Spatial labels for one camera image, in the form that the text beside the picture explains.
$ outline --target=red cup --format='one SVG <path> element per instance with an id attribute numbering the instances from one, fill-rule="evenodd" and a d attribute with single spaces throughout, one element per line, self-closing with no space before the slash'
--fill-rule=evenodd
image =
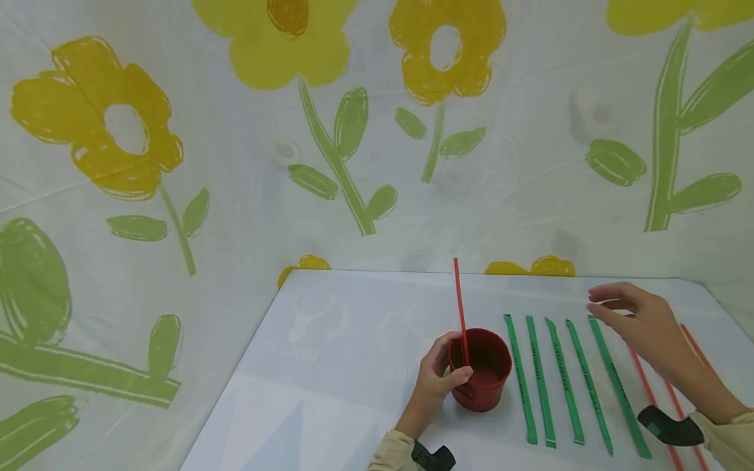
<path id="1" fill-rule="evenodd" d="M 510 375 L 513 365 L 510 351 L 502 338 L 486 329 L 467 329 L 466 339 L 474 374 L 466 384 L 452 391 L 453 397 L 470 411 L 491 411 L 500 402 L 503 385 Z M 460 338 L 450 344 L 448 360 L 450 371 L 466 365 Z"/>

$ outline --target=table surface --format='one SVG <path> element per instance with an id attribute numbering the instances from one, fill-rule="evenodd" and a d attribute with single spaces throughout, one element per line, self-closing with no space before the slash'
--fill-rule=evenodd
<path id="1" fill-rule="evenodd" d="M 526 441 L 516 371 L 501 402 L 478 414 L 448 396 L 421 441 L 446 445 L 459 471 L 483 469 L 675 469 L 668 448 L 642 427 L 653 459 L 636 452 L 590 329 L 587 290 L 612 279 L 461 275 L 467 327 L 497 332 L 510 345 L 503 315 L 513 317 L 538 445 Z M 726 384 L 754 403 L 754 344 L 702 286 L 684 280 L 631 280 L 664 296 Z M 538 333 L 557 448 L 544 445 L 526 316 Z M 573 430 L 553 345 L 544 323 L 555 322 L 584 427 Z M 584 346 L 615 453 L 606 451 L 565 321 Z M 357 471 L 366 469 L 412 391 L 418 361 L 433 340 L 458 330 L 452 274 L 293 271 L 270 306 L 215 405 L 182 471 Z M 634 414 L 649 404 L 626 345 L 602 326 Z M 659 406 L 675 417 L 664 382 L 644 364 Z M 687 413 L 693 410 L 681 397 Z M 684 469 L 701 469 L 690 448 L 678 448 Z M 722 469 L 704 452 L 710 469 Z"/>

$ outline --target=yellow flower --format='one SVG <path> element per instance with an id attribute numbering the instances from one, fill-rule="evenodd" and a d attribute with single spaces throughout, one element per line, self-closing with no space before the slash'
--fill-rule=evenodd
<path id="1" fill-rule="evenodd" d="M 455 62 L 446 70 L 430 60 L 432 39 L 441 26 L 458 31 Z M 431 106 L 450 92 L 478 96 L 489 86 L 489 57 L 505 36 L 500 0 L 398 0 L 390 16 L 390 33 L 403 53 L 403 80 L 411 97 Z"/>
<path id="2" fill-rule="evenodd" d="M 324 258 L 315 257 L 310 253 L 301 257 L 298 267 L 294 267 L 292 265 L 285 267 L 285 269 L 280 273 L 280 276 L 277 277 L 277 288 L 280 289 L 282 287 L 291 270 L 296 270 L 299 268 L 301 268 L 302 270 L 332 270 L 332 268 L 330 268 L 329 266 L 329 263 L 327 263 L 327 260 L 325 260 Z"/>
<path id="3" fill-rule="evenodd" d="M 22 80 L 13 89 L 11 115 L 42 142 L 70 144 L 73 163 L 106 193 L 148 200 L 183 161 L 183 146 L 167 128 L 170 102 L 149 75 L 123 67 L 102 38 L 86 36 L 52 50 L 55 69 Z M 110 106 L 128 105 L 141 118 L 148 148 L 118 147 L 105 125 Z"/>
<path id="4" fill-rule="evenodd" d="M 641 36 L 662 31 L 694 14 L 694 25 L 712 31 L 754 17 L 752 0 L 610 0 L 608 25 L 619 35 Z"/>
<path id="5" fill-rule="evenodd" d="M 345 73 L 351 49 L 342 28 L 357 0 L 192 0 L 199 18 L 232 38 L 238 79 L 251 88 L 285 87 L 301 74 L 310 87 Z"/>
<path id="6" fill-rule="evenodd" d="M 540 275 L 546 277 L 575 277 L 576 268 L 568 260 L 554 255 L 545 255 L 532 263 L 532 269 L 526 270 L 509 261 L 494 261 L 489 264 L 486 275 Z"/>

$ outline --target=green straw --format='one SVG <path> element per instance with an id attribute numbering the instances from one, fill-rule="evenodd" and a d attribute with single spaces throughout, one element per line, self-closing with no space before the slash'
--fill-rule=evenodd
<path id="1" fill-rule="evenodd" d="M 537 424 L 534 422 L 532 401 L 529 399 L 529 388 L 526 386 L 526 376 L 524 375 L 523 364 L 521 363 L 516 328 L 513 326 L 513 318 L 510 317 L 510 314 L 505 314 L 503 318 L 505 318 L 505 324 L 508 326 L 510 348 L 513 351 L 513 364 L 516 365 L 516 376 L 518 377 L 519 390 L 521 391 L 523 414 L 526 417 L 526 441 L 532 445 L 537 445 Z"/>
<path id="2" fill-rule="evenodd" d="M 605 416 L 602 414 L 602 406 L 599 404 L 599 396 L 597 396 L 597 388 L 594 387 L 594 381 L 592 380 L 592 373 L 589 371 L 589 363 L 587 363 L 587 356 L 584 355 L 584 349 L 581 347 L 581 341 L 578 339 L 578 332 L 573 325 L 573 322 L 566 320 L 565 326 L 568 327 L 568 331 L 571 334 L 571 340 L 573 341 L 573 348 L 576 350 L 576 356 L 578 357 L 578 364 L 581 366 L 581 372 L 584 373 L 584 381 L 587 382 L 587 389 L 589 390 L 589 397 L 592 399 L 592 406 L 594 407 L 594 414 L 597 416 L 597 423 L 599 424 L 599 431 L 602 432 L 602 439 L 605 441 L 605 447 L 608 449 L 610 456 L 613 454 L 612 440 L 610 439 L 610 432 L 608 431 L 608 425 L 605 423 Z"/>
<path id="3" fill-rule="evenodd" d="M 553 321 L 548 318 L 544 318 L 544 323 L 547 324 L 547 328 L 550 330 L 550 338 L 553 341 L 553 348 L 555 349 L 555 358 L 558 362 L 558 369 L 560 370 L 560 380 L 563 384 L 563 392 L 565 394 L 565 403 L 568 405 L 568 412 L 571 416 L 571 425 L 573 426 L 573 441 L 579 445 L 584 445 L 584 429 L 581 428 L 581 419 L 578 417 L 578 408 L 576 408 L 576 398 L 573 397 L 573 389 L 571 389 L 571 379 L 568 377 L 568 369 L 566 368 L 566 361 L 563 358 L 563 350 L 560 347 L 560 339 L 558 338 L 558 331 Z"/>
<path id="4" fill-rule="evenodd" d="M 652 458 L 652 453 L 649 451 L 647 442 L 644 440 L 642 431 L 639 429 L 639 422 L 636 421 L 636 416 L 633 414 L 631 404 L 630 402 L 628 402 L 626 390 L 623 388 L 621 379 L 618 377 L 618 370 L 615 368 L 615 364 L 612 361 L 610 350 L 608 350 L 608 346 L 605 343 L 605 338 L 602 336 L 602 332 L 599 330 L 599 321 L 590 314 L 589 324 L 592 326 L 594 339 L 597 341 L 597 347 L 599 348 L 600 354 L 602 354 L 602 361 L 605 362 L 605 368 L 608 370 L 608 375 L 610 375 L 610 381 L 613 383 L 615 394 L 618 396 L 618 401 L 621 403 L 621 410 L 623 411 L 623 416 L 626 419 L 626 424 L 628 424 L 628 430 L 631 432 L 633 443 L 634 445 L 636 445 L 636 451 L 639 453 L 640 457 L 650 460 Z"/>
<path id="5" fill-rule="evenodd" d="M 547 398 L 547 384 L 544 382 L 542 362 L 539 356 L 539 343 L 537 342 L 537 329 L 534 327 L 534 317 L 526 316 L 526 327 L 529 328 L 529 340 L 532 343 L 532 356 L 534 357 L 534 371 L 537 374 L 539 404 L 542 407 L 542 419 L 544 420 L 544 443 L 548 448 L 557 448 L 553 415 L 550 412 L 550 400 Z"/>

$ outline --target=sleeve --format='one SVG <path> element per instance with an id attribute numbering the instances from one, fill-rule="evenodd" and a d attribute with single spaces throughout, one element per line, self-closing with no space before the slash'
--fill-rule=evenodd
<path id="1" fill-rule="evenodd" d="M 367 471 L 424 471 L 414 463 L 411 453 L 414 441 L 401 432 L 391 430 L 385 434 Z"/>
<path id="2" fill-rule="evenodd" d="M 699 411 L 690 415 L 704 434 L 704 446 L 726 471 L 754 471 L 754 411 L 715 425 Z"/>

